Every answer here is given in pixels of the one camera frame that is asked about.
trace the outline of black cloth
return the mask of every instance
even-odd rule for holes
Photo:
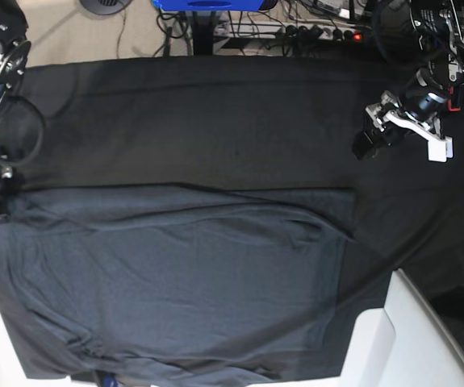
[[[366,105],[410,74],[356,61],[262,57],[121,60],[30,69],[22,88],[48,117],[44,150],[22,169],[24,189],[186,183],[215,189],[355,189],[357,243],[346,248],[337,310],[320,352],[288,378],[337,376],[355,318],[383,305],[404,269],[464,349],[463,111],[443,119],[454,158],[428,162],[426,144],[358,162],[350,141]],[[0,140],[20,148],[32,119],[18,109]],[[27,374],[61,375],[54,338],[32,324],[0,277],[0,308]],[[287,354],[264,359],[275,368]]]
[[[162,387],[280,381],[321,349],[353,202],[326,189],[22,193],[0,222],[1,267],[63,343],[55,356],[86,371]],[[278,352],[289,364],[255,360]]]

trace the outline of round base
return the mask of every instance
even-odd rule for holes
[[[81,5],[92,14],[113,15],[126,8],[132,0],[80,0]]]

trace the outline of blue container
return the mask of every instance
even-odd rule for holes
[[[264,0],[153,0],[156,8],[179,10],[260,10]]]

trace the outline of black tablecloth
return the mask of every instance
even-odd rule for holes
[[[364,107],[408,75],[379,64],[263,57],[32,69],[22,92],[44,112],[48,130],[41,155],[20,171],[24,189],[353,188],[357,243],[345,254],[336,316],[323,352],[291,377],[339,373],[355,318],[383,305],[396,266],[464,348],[464,109],[443,120],[454,137],[454,159],[446,164],[428,162],[419,138],[363,162],[350,151]],[[32,119],[18,109],[10,115],[0,136],[17,148],[26,138],[18,128]],[[17,351],[31,359],[27,372],[39,376],[44,368],[52,376],[53,354],[32,355],[33,343],[46,340],[19,324],[23,311],[1,280],[0,308]]]

